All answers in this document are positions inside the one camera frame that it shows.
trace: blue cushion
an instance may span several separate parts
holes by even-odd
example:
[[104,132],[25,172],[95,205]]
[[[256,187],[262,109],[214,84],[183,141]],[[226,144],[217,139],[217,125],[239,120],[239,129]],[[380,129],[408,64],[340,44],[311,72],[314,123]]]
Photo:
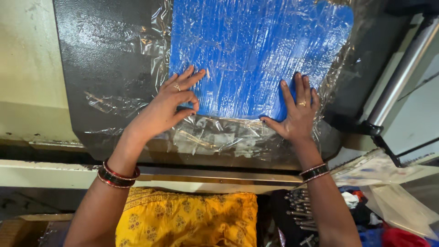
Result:
[[282,121],[279,82],[318,88],[353,25],[350,7],[314,0],[174,0],[169,73],[206,69],[200,115]]

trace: gold ring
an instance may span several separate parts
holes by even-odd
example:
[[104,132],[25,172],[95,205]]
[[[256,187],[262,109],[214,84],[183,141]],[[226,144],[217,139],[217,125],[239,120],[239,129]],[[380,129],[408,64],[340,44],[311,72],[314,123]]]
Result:
[[177,83],[177,84],[175,84],[174,85],[174,87],[176,88],[176,89],[178,89],[178,91],[180,91],[181,92],[181,90],[180,90],[180,85]]

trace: glittery bangle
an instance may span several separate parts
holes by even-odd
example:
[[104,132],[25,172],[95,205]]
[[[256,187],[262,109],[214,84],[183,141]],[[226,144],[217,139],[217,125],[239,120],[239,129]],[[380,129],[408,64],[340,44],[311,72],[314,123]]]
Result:
[[319,166],[313,167],[311,169],[308,169],[304,172],[301,172],[299,175],[303,178],[303,183],[307,183],[313,179],[316,179],[320,176],[323,176],[325,174],[329,173],[329,168],[327,164],[321,164]]
[[110,168],[108,167],[107,161],[108,161],[108,159],[106,159],[106,160],[104,161],[104,163],[103,163],[104,168],[105,168],[105,170],[106,170],[109,174],[111,174],[111,175],[114,176],[114,177],[117,177],[117,178],[122,179],[122,180],[136,180],[136,178],[138,178],[138,177],[140,176],[140,169],[139,169],[138,167],[136,167],[136,168],[134,169],[134,173],[133,173],[133,176],[132,176],[132,177],[126,177],[126,176],[121,175],[121,174],[119,174],[119,173],[113,171],[112,169],[110,169]]
[[98,178],[105,184],[115,188],[129,188],[134,185],[136,180],[122,180],[108,173],[104,167],[97,171]]

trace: yellow fabric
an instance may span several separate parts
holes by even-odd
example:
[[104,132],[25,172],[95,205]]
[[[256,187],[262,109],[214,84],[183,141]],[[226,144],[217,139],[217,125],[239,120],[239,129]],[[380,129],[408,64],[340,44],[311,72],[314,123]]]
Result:
[[191,196],[131,188],[117,247],[256,246],[256,195]]

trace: right hand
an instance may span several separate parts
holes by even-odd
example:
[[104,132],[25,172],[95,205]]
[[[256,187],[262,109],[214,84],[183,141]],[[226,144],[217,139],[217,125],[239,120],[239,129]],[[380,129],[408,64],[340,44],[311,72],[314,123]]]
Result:
[[[206,70],[201,69],[192,75],[193,72],[194,66],[191,65],[180,76],[174,74],[164,82],[158,95],[133,119],[124,133],[132,133],[144,144],[183,118],[194,115],[199,109],[199,101],[188,89],[204,77]],[[177,106],[184,102],[192,102],[194,108],[177,112]]]
[[293,145],[299,145],[302,142],[312,140],[311,131],[313,129],[313,120],[319,108],[319,96],[315,88],[310,90],[309,77],[296,73],[294,77],[296,83],[296,102],[286,81],[281,81],[282,94],[285,105],[287,106],[287,118],[281,123],[269,117],[261,117],[262,121],[272,128],[283,138],[289,140]]

